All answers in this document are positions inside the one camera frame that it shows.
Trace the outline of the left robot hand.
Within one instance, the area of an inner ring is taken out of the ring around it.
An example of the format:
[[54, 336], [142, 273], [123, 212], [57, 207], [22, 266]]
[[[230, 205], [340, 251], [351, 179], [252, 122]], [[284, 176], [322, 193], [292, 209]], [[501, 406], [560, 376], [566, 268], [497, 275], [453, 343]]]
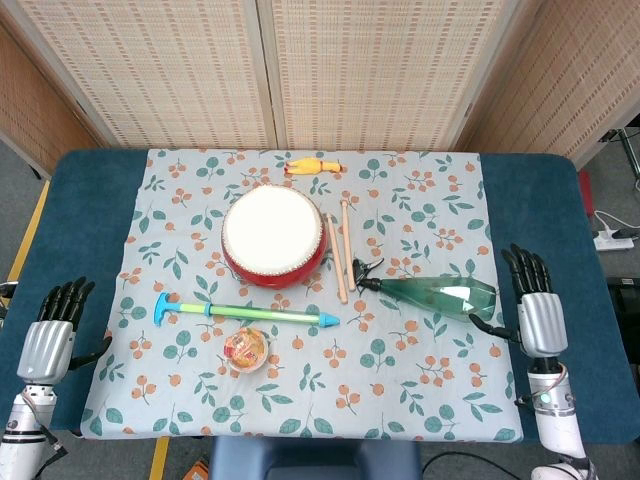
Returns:
[[68, 371], [96, 363], [108, 350], [112, 339], [106, 337], [97, 352], [73, 357], [78, 326], [93, 281], [80, 277], [55, 286], [43, 299], [36, 320], [30, 325], [23, 344], [17, 375], [27, 385], [53, 386]]

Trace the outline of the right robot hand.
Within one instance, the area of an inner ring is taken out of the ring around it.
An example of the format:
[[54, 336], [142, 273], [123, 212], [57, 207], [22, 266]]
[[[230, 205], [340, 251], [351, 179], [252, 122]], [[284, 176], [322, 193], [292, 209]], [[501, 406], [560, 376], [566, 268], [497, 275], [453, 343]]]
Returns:
[[559, 356], [568, 348], [568, 339], [561, 300], [553, 292], [548, 267], [537, 254], [515, 243], [501, 254], [516, 295], [518, 329], [491, 326], [475, 314], [469, 320], [484, 333], [518, 343], [530, 358]]

